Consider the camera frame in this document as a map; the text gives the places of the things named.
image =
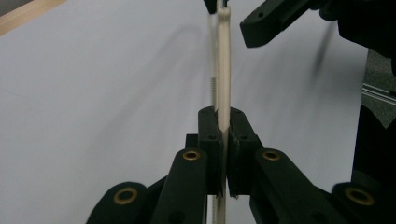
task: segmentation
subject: brass ring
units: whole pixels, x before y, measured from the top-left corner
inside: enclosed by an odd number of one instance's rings
[[[346,196],[350,201],[361,205],[371,206],[375,203],[373,196],[362,189],[349,187],[346,189]]]
[[[130,192],[132,195],[128,198],[121,198],[121,194],[125,192]],[[127,187],[124,189],[120,189],[115,195],[114,195],[114,203],[124,205],[127,203],[133,202],[137,198],[137,190],[131,187]]]
[[[268,161],[279,161],[280,160],[280,155],[273,150],[264,151],[262,153],[262,156],[265,159],[267,159]]]
[[[194,150],[186,151],[185,153],[183,153],[183,158],[186,161],[196,161],[200,157],[201,157],[201,154],[199,154],[199,152],[194,151]]]

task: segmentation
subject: white backdrop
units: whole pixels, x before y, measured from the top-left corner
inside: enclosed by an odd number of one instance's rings
[[[367,50],[309,11],[265,47],[231,1],[232,106],[317,186],[348,181]],[[0,37],[0,223],[84,223],[111,187],[165,176],[210,105],[202,0],[68,0]],[[229,223],[254,223],[248,198]]]

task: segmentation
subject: clamp jaw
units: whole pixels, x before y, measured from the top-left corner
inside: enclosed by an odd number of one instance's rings
[[[230,124],[230,195],[250,195],[257,223],[394,223],[391,194],[355,183],[337,184],[327,193],[312,185],[286,154],[264,148],[242,111],[232,108]],[[223,194],[223,144],[213,107],[199,111],[198,126],[198,134],[187,134],[168,176],[148,188],[133,182],[113,187],[87,224],[205,223],[207,195]]]

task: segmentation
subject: wooden strip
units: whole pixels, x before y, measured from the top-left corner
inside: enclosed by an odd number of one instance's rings
[[[37,18],[65,1],[66,0],[34,0],[8,12],[6,15],[0,17],[0,36]]]

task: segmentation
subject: wooden edge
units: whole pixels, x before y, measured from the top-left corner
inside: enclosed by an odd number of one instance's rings
[[[66,0],[34,0],[0,17],[0,36],[59,6]]]

